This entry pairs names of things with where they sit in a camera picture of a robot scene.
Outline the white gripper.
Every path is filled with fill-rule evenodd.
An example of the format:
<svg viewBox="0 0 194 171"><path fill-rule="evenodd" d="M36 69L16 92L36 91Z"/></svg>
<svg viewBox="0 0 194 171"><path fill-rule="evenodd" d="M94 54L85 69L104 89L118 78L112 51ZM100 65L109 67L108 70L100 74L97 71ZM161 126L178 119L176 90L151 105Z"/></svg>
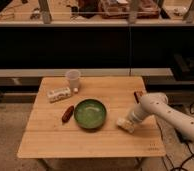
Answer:
<svg viewBox="0 0 194 171"><path fill-rule="evenodd" d="M130 109L126 118L133 124L139 124L148 117L148 113L142 109L140 104L137 104Z"/></svg>

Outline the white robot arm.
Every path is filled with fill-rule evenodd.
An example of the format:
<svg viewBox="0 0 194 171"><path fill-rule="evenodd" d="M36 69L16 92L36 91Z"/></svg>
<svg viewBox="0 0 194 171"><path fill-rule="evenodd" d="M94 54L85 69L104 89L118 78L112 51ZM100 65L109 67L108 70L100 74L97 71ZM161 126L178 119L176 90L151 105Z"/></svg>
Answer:
<svg viewBox="0 0 194 171"><path fill-rule="evenodd" d="M128 119L133 124L140 124L150 115L165 120L194 142L194 118L170 107L164 93L143 94L128 113Z"/></svg>

